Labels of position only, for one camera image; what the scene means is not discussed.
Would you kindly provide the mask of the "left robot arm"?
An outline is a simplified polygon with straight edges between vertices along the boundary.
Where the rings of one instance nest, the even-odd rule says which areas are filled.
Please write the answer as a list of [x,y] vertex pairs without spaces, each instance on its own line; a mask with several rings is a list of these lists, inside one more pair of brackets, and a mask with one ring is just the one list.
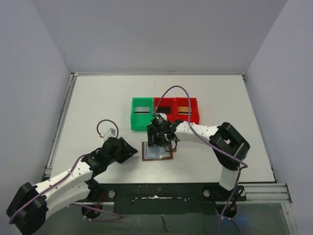
[[79,200],[96,200],[100,189],[95,177],[109,165],[122,164],[137,153],[122,137],[109,137],[102,147],[80,156],[68,170],[34,185],[21,185],[6,210],[9,224],[23,235],[31,235],[58,210]]

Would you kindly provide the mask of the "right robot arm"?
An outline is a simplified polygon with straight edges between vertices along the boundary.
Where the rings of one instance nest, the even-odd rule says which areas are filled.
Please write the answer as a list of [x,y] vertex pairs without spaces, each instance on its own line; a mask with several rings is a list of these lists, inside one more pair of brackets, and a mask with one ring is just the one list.
[[219,126],[204,126],[176,119],[171,122],[157,114],[147,126],[148,145],[165,147],[171,142],[190,141],[210,146],[219,163],[222,173],[219,180],[218,195],[223,200],[229,200],[235,195],[235,184],[238,182],[240,166],[244,163],[250,144],[228,122]]

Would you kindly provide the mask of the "brown leather card holder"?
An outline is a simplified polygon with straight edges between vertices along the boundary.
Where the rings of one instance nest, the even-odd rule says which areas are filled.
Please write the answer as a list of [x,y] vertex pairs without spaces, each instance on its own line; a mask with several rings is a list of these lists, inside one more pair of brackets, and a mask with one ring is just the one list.
[[141,144],[142,161],[162,161],[173,159],[173,154],[176,152],[176,146],[172,144],[161,147],[158,145],[148,146],[148,142],[144,141]]

